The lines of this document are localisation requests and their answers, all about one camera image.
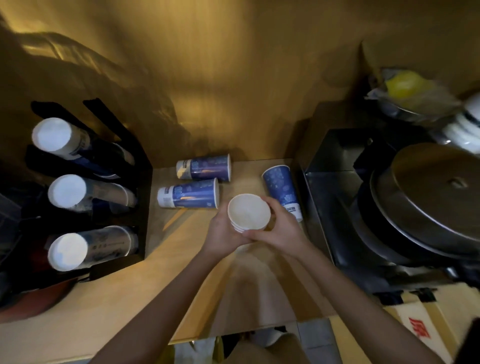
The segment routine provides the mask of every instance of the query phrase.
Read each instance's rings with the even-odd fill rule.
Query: forearm
[[[305,247],[297,258],[313,276],[373,364],[443,363],[318,249]]]
[[[185,316],[203,281],[218,262],[219,258],[200,251],[90,363],[154,363]]]

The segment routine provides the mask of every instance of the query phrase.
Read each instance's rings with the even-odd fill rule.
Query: metal pot
[[[480,261],[480,159],[449,146],[410,145],[371,189],[383,216],[414,243]]]

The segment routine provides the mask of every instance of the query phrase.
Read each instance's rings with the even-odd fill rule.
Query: person's left hand
[[[210,221],[207,237],[202,251],[208,255],[223,259],[241,245],[252,241],[235,231],[227,214],[229,201],[220,205],[217,214]]]

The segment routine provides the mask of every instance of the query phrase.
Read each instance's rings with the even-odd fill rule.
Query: wooden counter
[[[233,163],[221,199],[265,195],[262,172],[289,160]],[[199,251],[216,210],[161,209],[159,187],[178,183],[174,168],[154,170],[143,262],[96,281],[78,284],[42,315],[0,325],[0,362],[61,362],[93,356],[145,307]],[[310,275],[294,259],[264,243],[221,261],[203,283],[173,342],[333,314]]]

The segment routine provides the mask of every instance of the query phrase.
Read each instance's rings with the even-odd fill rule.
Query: person's right hand
[[[243,236],[252,240],[261,240],[278,250],[297,257],[306,247],[312,243],[303,233],[295,216],[290,214],[280,203],[271,197],[262,197],[273,209],[276,215],[275,226],[272,231],[246,230]]]

